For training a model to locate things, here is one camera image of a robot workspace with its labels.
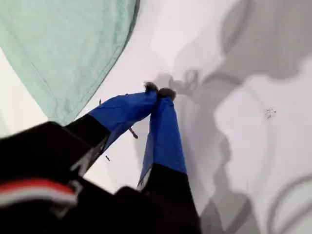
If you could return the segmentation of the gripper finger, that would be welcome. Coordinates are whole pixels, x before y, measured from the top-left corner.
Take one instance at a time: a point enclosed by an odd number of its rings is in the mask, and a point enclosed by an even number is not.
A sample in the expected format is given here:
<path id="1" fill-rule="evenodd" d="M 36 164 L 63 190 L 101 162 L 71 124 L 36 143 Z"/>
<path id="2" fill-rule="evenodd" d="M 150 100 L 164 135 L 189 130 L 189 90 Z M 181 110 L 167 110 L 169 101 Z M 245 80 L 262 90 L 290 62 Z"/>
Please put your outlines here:
<path id="1" fill-rule="evenodd" d="M 71 166 L 72 171 L 80 176 L 84 175 L 123 133 L 151 114 L 158 100 L 159 89 L 152 82 L 147 82 L 144 86 L 144 92 L 110 98 L 65 126 L 91 147 Z"/>
<path id="2" fill-rule="evenodd" d="M 199 234 L 200 220 L 187 175 L 174 108 L 175 91 L 161 88 L 152 110 L 138 187 L 156 210 L 161 234 Z"/>

